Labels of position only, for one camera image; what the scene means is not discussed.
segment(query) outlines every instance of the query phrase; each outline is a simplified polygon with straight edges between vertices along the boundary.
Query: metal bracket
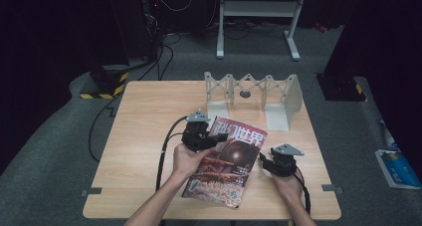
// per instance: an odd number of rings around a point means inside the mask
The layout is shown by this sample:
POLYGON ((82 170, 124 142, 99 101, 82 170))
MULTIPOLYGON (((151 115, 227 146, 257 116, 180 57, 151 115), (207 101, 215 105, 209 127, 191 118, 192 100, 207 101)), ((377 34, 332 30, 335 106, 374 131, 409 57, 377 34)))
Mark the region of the metal bracket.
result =
POLYGON ((274 148, 274 152, 284 154, 284 155, 305 155, 300 150, 294 148, 291 144, 282 144, 274 148))
POLYGON ((271 75, 256 80, 248 74, 241 80, 236 80, 233 75, 228 74, 217 81, 209 72, 205 72, 204 77, 210 118, 215 118, 216 115, 229 117, 228 109, 231 110, 235 103, 235 89, 240 90, 240 96, 244 99, 249 98, 254 89, 261 91, 261 109, 266 113, 269 130, 289 130, 293 115, 302 107, 302 90, 296 75, 290 75, 283 81, 276 81, 271 75), (218 92, 223 93, 223 101, 213 102, 213 95, 218 92), (276 98, 270 100, 269 95, 276 95, 276 98))
POLYGON ((334 191, 335 194, 342 194, 344 193, 341 187, 337 187, 334 184, 323 184, 322 191, 334 191))
POLYGON ((102 191, 102 188, 90 188, 88 190, 84 189, 82 190, 81 196, 87 197, 89 194, 102 194, 102 191))

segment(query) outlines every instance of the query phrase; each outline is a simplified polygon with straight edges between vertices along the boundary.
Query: black wire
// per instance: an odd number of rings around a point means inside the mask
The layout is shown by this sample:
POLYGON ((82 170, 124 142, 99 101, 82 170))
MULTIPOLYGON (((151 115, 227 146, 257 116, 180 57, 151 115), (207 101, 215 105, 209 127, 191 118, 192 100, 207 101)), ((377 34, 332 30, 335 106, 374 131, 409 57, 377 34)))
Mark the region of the black wire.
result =
POLYGON ((163 49, 161 48, 161 52, 158 55, 158 58, 155 61, 155 63, 139 79, 137 79, 138 81, 141 81, 143 79, 143 77, 145 77, 158 64, 159 60, 161 59, 162 52, 163 52, 163 49))
POLYGON ((162 80, 162 76, 164 75, 165 71, 167 70, 167 68, 168 68, 168 66, 170 65, 170 62, 173 60, 173 56, 174 56, 174 52, 173 52, 173 50, 172 50, 170 47, 168 47, 168 46, 166 46, 166 45, 163 45, 163 47, 165 47, 165 48, 167 48, 168 50, 170 50, 170 52, 171 52, 171 57, 170 57, 170 60, 168 60, 167 64, 165 65, 165 68, 164 68, 164 70, 163 70, 163 71, 162 71, 162 73, 161 73, 161 77, 158 77, 158 79, 159 79, 160 81, 162 80))
MULTIPOLYGON (((161 52, 160 52, 160 54, 158 55, 158 57, 157 57, 157 59, 155 60, 155 63, 139 78, 139 79, 137 79, 138 81, 141 81, 154 67, 155 67, 155 65, 157 65, 157 63, 158 63, 158 61, 161 59, 161 56, 162 56, 162 52, 163 52, 163 49, 161 48, 161 52)), ((94 119, 94 121, 93 121, 93 123, 91 124, 91 129, 90 129, 90 133, 89 133, 89 136, 88 136, 88 150, 89 150, 89 152, 90 152, 90 156, 91 156, 91 158, 93 159, 93 160, 95 160, 96 162, 100 162, 100 160, 94 155, 94 153, 93 153, 93 147, 92 147, 92 144, 91 144, 91 140, 92 140, 92 137, 93 137, 93 130, 94 130, 94 126, 95 126, 95 124, 96 124, 96 122, 97 122, 97 120, 99 119, 99 117, 100 117, 100 115, 102 114, 102 112, 105 110, 105 109, 113 109, 113 108, 109 108, 108 106, 110 106, 115 100, 117 100, 120 96, 122 96, 123 95, 123 92, 124 91, 122 91, 118 96, 116 96, 115 98, 113 98, 108 104, 106 104, 101 110, 100 110, 100 112, 96 115, 96 118, 94 119)))
POLYGON ((182 36, 179 34, 179 33, 174 33, 174 34, 169 34, 169 35, 166 35, 165 37, 164 37, 164 39, 165 38, 167 38, 167 37, 169 37, 169 36, 172 36, 172 35, 177 35, 179 38, 176 40, 176 41, 174 41, 174 42, 171 42, 171 43, 164 43, 164 41, 163 41, 163 45, 173 45, 173 44, 176 44, 176 43, 178 43, 181 39, 182 39, 182 36))
MULTIPOLYGON (((224 32, 224 37, 226 37, 226 38, 228 38, 228 39, 230 39, 230 40, 241 40, 241 39, 244 39, 244 38, 246 38, 248 35, 249 35, 249 33, 251 32, 251 28, 249 27, 249 25, 247 25, 247 24, 245 24, 244 25, 246 28, 246 34, 244 35, 244 36, 242 36, 242 37, 239 37, 239 38, 233 38, 233 37, 230 37, 229 35, 227 35, 226 34, 226 31, 224 32)), ((244 31, 245 29, 231 29, 231 30, 235 30, 235 31, 244 31)))
POLYGON ((168 141, 175 136, 176 134, 171 135, 171 133, 173 132, 174 128, 183 120, 187 119, 187 115, 181 117, 180 119, 178 119, 174 125, 171 127, 171 129, 168 131, 167 136, 165 137, 164 140, 164 144, 162 145, 161 148, 161 155, 159 157, 159 163, 158 163, 158 172, 157 172, 157 179, 156 179, 156 184, 155 184, 155 191, 159 189, 159 187, 161 186, 161 174, 162 174, 162 167, 164 165, 164 158, 165 158, 165 150, 167 149, 167 143, 168 141))
POLYGON ((111 101, 109 101, 108 102, 108 104, 106 104, 103 108, 102 108, 102 110, 97 114, 97 116, 96 116, 96 118, 94 119, 94 121, 93 121, 93 123, 91 124, 91 128, 90 128, 90 133, 89 133, 89 135, 88 135, 88 150, 89 150, 89 152, 90 152, 90 156, 91 156, 91 158, 93 159, 93 160, 95 160, 96 162, 100 162, 100 160, 94 155, 94 153, 93 153, 93 149, 92 149, 92 145, 91 145, 91 138, 92 138, 92 136, 93 136, 93 130, 94 130, 94 125, 96 124, 96 122, 97 122, 97 120, 99 119, 99 117, 100 117, 100 114, 105 110, 105 109, 107 109, 108 108, 108 106, 109 105, 111 105, 115 100, 117 100, 120 96, 122 95, 122 92, 117 96, 117 97, 115 97, 114 99, 112 99, 111 101))

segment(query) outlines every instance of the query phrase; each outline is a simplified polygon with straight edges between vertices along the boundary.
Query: black cable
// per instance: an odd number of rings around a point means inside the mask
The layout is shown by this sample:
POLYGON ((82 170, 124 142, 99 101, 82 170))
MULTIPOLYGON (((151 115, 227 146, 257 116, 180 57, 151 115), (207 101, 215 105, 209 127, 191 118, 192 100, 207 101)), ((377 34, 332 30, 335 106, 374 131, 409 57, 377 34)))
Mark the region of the black cable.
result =
POLYGON ((169 37, 169 36, 173 36, 173 35, 177 35, 179 38, 176 41, 171 42, 171 43, 164 43, 164 40, 163 40, 163 45, 167 45, 167 46, 168 45, 173 45, 173 44, 178 43, 182 39, 182 36, 179 33, 168 34, 168 35, 164 36, 164 39, 167 38, 167 37, 169 37))
MULTIPOLYGON (((246 23, 245 23, 244 26, 246 27, 245 28, 246 29, 246 34, 244 36, 239 37, 239 38, 233 38, 233 37, 230 37, 229 35, 226 34, 226 32, 228 32, 228 31, 225 31, 224 32, 224 37, 226 37, 226 38, 228 38, 230 40, 241 40, 241 39, 246 38, 249 35, 249 33, 251 32, 251 28, 246 23)), ((235 29, 235 31, 244 31, 245 29, 235 29)))
POLYGON ((174 56, 174 52, 173 52, 173 50, 172 50, 170 47, 168 47, 168 46, 166 46, 166 45, 163 45, 163 47, 165 47, 165 48, 167 48, 168 50, 170 50, 170 52, 171 52, 171 57, 170 57, 170 60, 168 60, 167 64, 165 65, 165 68, 164 68, 164 70, 163 70, 163 71, 162 71, 162 73, 161 73, 161 77, 158 77, 158 79, 159 79, 160 81, 162 80, 162 76, 164 75, 165 71, 167 70, 167 68, 168 68, 168 66, 170 65, 170 62, 173 60, 173 56, 174 56))
POLYGON ((92 138, 92 136, 93 136, 93 130, 94 130, 94 125, 96 124, 96 122, 97 122, 97 120, 99 119, 99 117, 100 117, 100 114, 105 110, 105 109, 107 109, 108 108, 108 106, 109 105, 111 105, 115 100, 117 100, 120 96, 122 96, 122 92, 117 96, 117 97, 115 97, 114 99, 112 99, 111 101, 109 101, 108 102, 108 104, 106 104, 103 108, 102 108, 102 110, 97 114, 97 116, 96 116, 96 118, 94 119, 94 121, 93 121, 93 123, 91 124, 91 128, 90 128, 90 133, 89 133, 89 135, 88 135, 88 150, 89 150, 89 152, 90 152, 90 156, 91 156, 91 158, 93 159, 93 160, 95 160, 96 162, 100 162, 100 160, 94 155, 94 153, 93 153, 93 149, 92 149, 92 145, 91 145, 91 138, 92 138))
POLYGON ((181 122, 181 121, 183 121, 183 120, 185 120, 185 119, 187 119, 187 115, 186 116, 183 116, 183 117, 181 117, 180 119, 178 119, 175 123, 174 123, 174 125, 171 127, 171 129, 170 129, 170 131, 168 132, 168 134, 167 134, 167 136, 165 137, 165 140, 164 140, 164 144, 162 145, 162 148, 161 148, 161 155, 160 155, 160 157, 159 157, 159 163, 158 163, 158 172, 157 172, 157 179, 156 179, 156 184, 155 184, 155 191, 156 190, 158 190, 159 189, 159 187, 161 186, 161 174, 162 174, 162 167, 163 167, 163 165, 164 165, 164 158, 165 158, 165 150, 167 149, 167 143, 168 143, 168 141, 173 137, 173 136, 175 136, 175 134, 174 135, 172 135, 172 136, 170 136, 171 135, 171 133, 173 132, 173 130, 174 130, 174 128, 181 122))

